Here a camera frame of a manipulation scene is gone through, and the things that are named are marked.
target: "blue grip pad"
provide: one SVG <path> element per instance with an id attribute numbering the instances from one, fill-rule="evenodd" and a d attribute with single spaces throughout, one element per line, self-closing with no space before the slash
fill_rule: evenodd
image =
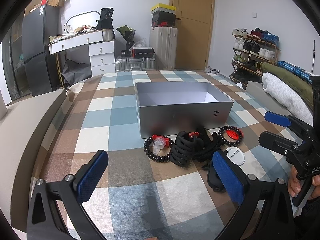
<path id="1" fill-rule="evenodd" d="M 275 113 L 269 112 L 269 111 L 264 114 L 264 119 L 266 119 L 266 121 L 268 121 L 268 122 L 275 123 L 275 124 L 280 125 L 282 127 L 288 127 L 291 125 L 291 122 L 288 119 L 288 117 L 283 116 L 283 115 L 279 115 L 279 114 L 275 114 Z"/>
<path id="2" fill-rule="evenodd" d="M 244 187 L 219 152 L 213 154 L 212 165 L 220 177 L 222 184 L 226 188 L 231 200 L 241 205 L 244 200 Z"/>
<path id="3" fill-rule="evenodd" d="M 108 154 L 105 151 L 102 151 L 87 173 L 83 176 L 82 180 L 77 184 L 77 200 L 79 203 L 89 200 L 101 176 L 106 170 L 108 162 Z"/>

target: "red black box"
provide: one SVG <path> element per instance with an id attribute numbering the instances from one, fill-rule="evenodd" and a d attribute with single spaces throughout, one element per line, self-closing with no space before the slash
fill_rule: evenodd
<path id="1" fill-rule="evenodd" d="M 134 58 L 154 57 L 154 49 L 144 47 L 132 49 L 132 56 Z"/>
<path id="2" fill-rule="evenodd" d="M 172 27 L 176 23 L 176 15 L 164 11 L 157 11 L 152 17 L 152 27 Z"/>
<path id="3" fill-rule="evenodd" d="M 168 21 L 164 21 L 164 20 L 157 20 L 156 22 L 153 22 L 151 27 L 154 28 L 154 27 L 172 27 L 174 26 L 174 23 L 173 22 L 168 22 Z"/>

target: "blue plaid blanket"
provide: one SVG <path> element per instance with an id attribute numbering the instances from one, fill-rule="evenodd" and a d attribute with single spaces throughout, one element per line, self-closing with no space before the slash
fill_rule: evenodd
<path id="1" fill-rule="evenodd" d="M 290 71 L 291 73 L 295 74 L 296 76 L 303 79 L 307 83 L 311 84 L 311 80 L 309 77 L 314 76 L 312 73 L 305 71 L 304 69 L 302 69 L 298 66 L 292 65 L 286 61 L 278 61 L 278 67 L 284 68 L 284 69 Z"/>

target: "plaid bedsheet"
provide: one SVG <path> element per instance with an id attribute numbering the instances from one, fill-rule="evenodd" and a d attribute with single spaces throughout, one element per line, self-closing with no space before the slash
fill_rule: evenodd
<path id="1" fill-rule="evenodd" d="M 265 130 L 291 140 L 298 138 L 265 121 L 267 109 L 258 100 L 215 74 L 137 71 L 104 74 L 70 88 L 39 150 L 31 187 L 38 178 L 51 182 L 76 173 L 103 149 L 108 152 L 109 165 L 83 207 L 107 239 L 214 239 L 237 206 L 227 193 L 215 193 L 208 186 L 203 163 L 180 168 L 171 162 L 153 162 L 145 155 L 134 85 L 150 81 L 211 82 L 217 86 L 234 100 L 227 124 L 243 131 L 239 145 L 245 155 L 243 171 L 261 180 L 288 181 L 290 166 L 285 157 L 262 148 L 258 138 Z M 58 205 L 71 235 L 79 238 L 62 203 Z M 254 228 L 261 207 L 259 203 L 245 234 Z"/>

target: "drawer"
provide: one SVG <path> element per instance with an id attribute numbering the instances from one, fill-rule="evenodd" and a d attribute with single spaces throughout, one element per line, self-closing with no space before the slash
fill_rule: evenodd
<path id="1" fill-rule="evenodd" d="M 114 62 L 115 62 L 115 54 L 114 53 L 107 53 L 107 54 L 90 56 L 90 63 L 91 63 L 92 67 L 106 65 L 106 64 L 112 64 Z"/>
<path id="2" fill-rule="evenodd" d="M 116 72 L 115 64 L 107 64 L 107 65 L 91 67 L 91 72 L 93 77 L 99 76 L 105 73 L 114 73 Z"/>
<path id="3" fill-rule="evenodd" d="M 102 31 L 75 36 L 76 46 L 102 41 Z"/>
<path id="4" fill-rule="evenodd" d="M 65 50 L 65 49 L 70 49 L 75 46 L 74 42 L 75 42 L 74 38 L 70 38 L 70 39 L 65 39 L 63 41 L 59 41 L 57 43 L 54 43 L 51 45 L 52 52 L 50 52 L 50 53 L 52 54 L 52 53 L 56 53 L 56 52 L 59 52 L 59 51 Z"/>
<path id="5" fill-rule="evenodd" d="M 89 45 L 90 56 L 113 53 L 113 52 L 115 52 L 113 41 L 100 42 L 100 43 Z"/>

